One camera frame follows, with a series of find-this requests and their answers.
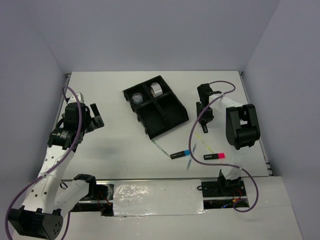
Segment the yellow pen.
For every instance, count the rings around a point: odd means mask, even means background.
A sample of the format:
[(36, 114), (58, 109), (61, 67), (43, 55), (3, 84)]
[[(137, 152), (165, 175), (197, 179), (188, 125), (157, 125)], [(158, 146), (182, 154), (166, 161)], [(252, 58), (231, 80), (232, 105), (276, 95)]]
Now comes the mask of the yellow pen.
[(212, 148), (201, 138), (201, 136), (197, 133), (194, 133), (194, 135), (199, 139), (199, 141), (210, 151), (210, 153), (215, 153)]

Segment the blue capped black highlighter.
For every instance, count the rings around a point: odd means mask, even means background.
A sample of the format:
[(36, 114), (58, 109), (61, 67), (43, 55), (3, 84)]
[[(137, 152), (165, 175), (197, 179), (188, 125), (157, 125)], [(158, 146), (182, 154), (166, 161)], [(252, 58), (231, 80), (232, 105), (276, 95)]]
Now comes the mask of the blue capped black highlighter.
[(173, 159), (178, 159), (178, 158), (182, 158), (189, 155), (190, 155), (190, 151), (187, 149), (187, 150), (183, 150), (183, 151), (179, 151), (171, 154), (170, 158), (173, 160)]

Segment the pink capped black highlighter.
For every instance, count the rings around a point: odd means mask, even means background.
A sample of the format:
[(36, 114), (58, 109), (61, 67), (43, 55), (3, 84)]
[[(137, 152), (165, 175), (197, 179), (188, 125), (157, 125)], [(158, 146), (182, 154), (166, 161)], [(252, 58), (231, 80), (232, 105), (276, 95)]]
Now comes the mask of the pink capped black highlighter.
[(203, 156), (204, 160), (218, 160), (218, 159), (224, 159), (225, 154), (224, 153), (211, 153), (211, 154), (205, 154)]

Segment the clear green pen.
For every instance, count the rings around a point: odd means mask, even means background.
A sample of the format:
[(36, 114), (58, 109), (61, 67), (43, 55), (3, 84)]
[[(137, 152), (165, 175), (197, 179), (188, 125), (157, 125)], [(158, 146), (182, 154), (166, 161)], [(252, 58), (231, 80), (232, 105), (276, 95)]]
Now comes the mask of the clear green pen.
[(156, 143), (153, 139), (151, 141), (160, 151), (162, 151), (168, 158), (170, 158), (170, 155), (158, 143)]

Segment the clear tape roll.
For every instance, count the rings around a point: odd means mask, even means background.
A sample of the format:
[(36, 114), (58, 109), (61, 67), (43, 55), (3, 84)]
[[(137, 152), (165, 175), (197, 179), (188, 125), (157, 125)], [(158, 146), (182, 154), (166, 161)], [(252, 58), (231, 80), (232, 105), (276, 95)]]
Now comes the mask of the clear tape roll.
[(150, 92), (154, 98), (159, 97), (163, 94), (162, 87), (157, 82), (154, 82), (150, 85)]

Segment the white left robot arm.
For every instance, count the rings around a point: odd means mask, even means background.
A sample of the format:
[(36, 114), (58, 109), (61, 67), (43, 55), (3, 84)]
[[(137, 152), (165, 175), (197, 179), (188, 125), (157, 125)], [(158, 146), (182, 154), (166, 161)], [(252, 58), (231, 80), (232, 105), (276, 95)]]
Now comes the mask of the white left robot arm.
[(62, 193), (58, 190), (85, 134), (103, 126), (96, 104), (87, 106), (82, 93), (67, 98), (62, 118), (49, 135), (46, 155), (36, 180), (22, 190), (28, 194), (19, 208), (9, 206), (7, 227), (12, 226), (21, 236), (55, 240), (75, 205), (81, 199), (91, 200), (98, 196), (96, 178), (84, 173), (77, 174)]

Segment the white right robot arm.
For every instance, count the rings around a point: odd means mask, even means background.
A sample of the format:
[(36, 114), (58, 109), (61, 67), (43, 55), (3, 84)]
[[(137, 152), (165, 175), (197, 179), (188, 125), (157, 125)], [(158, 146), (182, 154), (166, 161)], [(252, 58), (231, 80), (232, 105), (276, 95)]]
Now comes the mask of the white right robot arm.
[(213, 177), (223, 170), (218, 192), (230, 195), (243, 151), (261, 136), (252, 104), (231, 99), (234, 87), (204, 83), (181, 95), (157, 76), (97, 97), (104, 126), (88, 140), (84, 157), (98, 179)]

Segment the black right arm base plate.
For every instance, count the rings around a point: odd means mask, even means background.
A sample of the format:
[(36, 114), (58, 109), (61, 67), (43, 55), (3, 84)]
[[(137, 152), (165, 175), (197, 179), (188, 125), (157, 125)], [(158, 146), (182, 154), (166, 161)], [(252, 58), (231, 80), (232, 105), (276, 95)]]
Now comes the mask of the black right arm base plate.
[(197, 190), (202, 192), (204, 198), (244, 198), (247, 196), (244, 183), (241, 182), (239, 187), (223, 188), (217, 181), (202, 181), (197, 187)]

